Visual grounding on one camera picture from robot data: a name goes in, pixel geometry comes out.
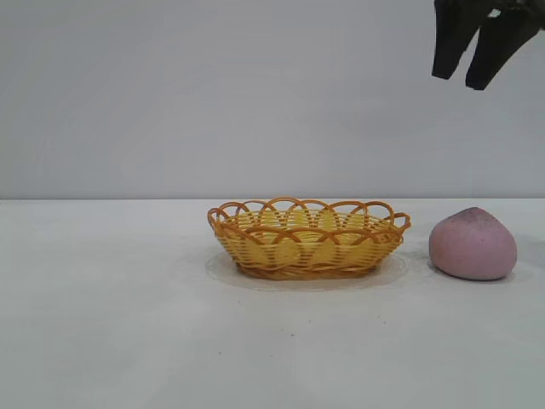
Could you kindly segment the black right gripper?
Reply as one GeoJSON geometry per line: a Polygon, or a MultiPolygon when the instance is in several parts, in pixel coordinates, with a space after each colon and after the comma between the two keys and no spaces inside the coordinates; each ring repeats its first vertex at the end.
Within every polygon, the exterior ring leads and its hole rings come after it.
{"type": "Polygon", "coordinates": [[[497,17],[487,18],[489,1],[433,2],[436,19],[434,77],[450,79],[480,27],[465,85],[484,90],[508,60],[544,28],[543,0],[493,0],[492,3],[501,12],[497,17]]]}

